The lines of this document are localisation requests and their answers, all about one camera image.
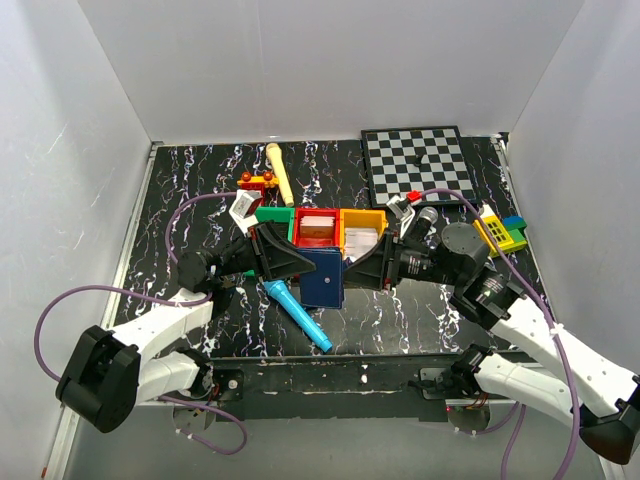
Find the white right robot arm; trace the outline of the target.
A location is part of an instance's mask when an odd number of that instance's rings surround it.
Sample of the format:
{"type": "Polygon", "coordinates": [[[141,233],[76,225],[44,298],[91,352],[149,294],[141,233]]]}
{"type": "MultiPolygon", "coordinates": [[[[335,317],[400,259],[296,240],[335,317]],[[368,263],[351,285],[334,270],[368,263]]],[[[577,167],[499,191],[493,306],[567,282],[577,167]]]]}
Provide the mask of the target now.
{"type": "Polygon", "coordinates": [[[435,248],[386,231],[344,272],[346,283],[381,290],[403,279],[450,285],[451,305],[467,320],[524,351],[544,373],[471,347],[452,365],[465,393],[511,398],[569,427],[601,457],[626,465],[639,447],[639,376],[606,359],[543,310],[488,262],[489,247],[471,225],[446,226],[435,248]]]}

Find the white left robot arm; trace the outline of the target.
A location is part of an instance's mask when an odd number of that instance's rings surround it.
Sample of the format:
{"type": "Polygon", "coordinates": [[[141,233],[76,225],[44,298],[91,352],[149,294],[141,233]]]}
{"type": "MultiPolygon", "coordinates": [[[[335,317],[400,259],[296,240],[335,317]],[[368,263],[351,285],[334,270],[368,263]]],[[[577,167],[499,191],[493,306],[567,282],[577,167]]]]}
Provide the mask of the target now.
{"type": "Polygon", "coordinates": [[[270,222],[219,252],[187,251],[178,258],[180,289],[171,299],[110,330],[92,326],[81,334],[55,396],[103,433],[121,425],[136,405],[165,394],[205,398],[213,388],[211,361],[191,349],[166,348],[228,309],[231,275],[251,270],[272,281],[315,269],[270,222]]]}

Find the navy blue card holder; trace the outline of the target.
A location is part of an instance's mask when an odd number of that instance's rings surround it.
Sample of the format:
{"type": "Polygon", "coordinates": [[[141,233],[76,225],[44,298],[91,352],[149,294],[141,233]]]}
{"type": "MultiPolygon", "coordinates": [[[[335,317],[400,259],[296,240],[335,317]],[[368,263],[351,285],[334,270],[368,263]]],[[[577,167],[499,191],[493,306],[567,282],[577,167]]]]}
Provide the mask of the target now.
{"type": "Polygon", "coordinates": [[[315,270],[299,276],[300,301],[307,308],[341,309],[344,300],[343,259],[338,247],[302,248],[315,270]]]}

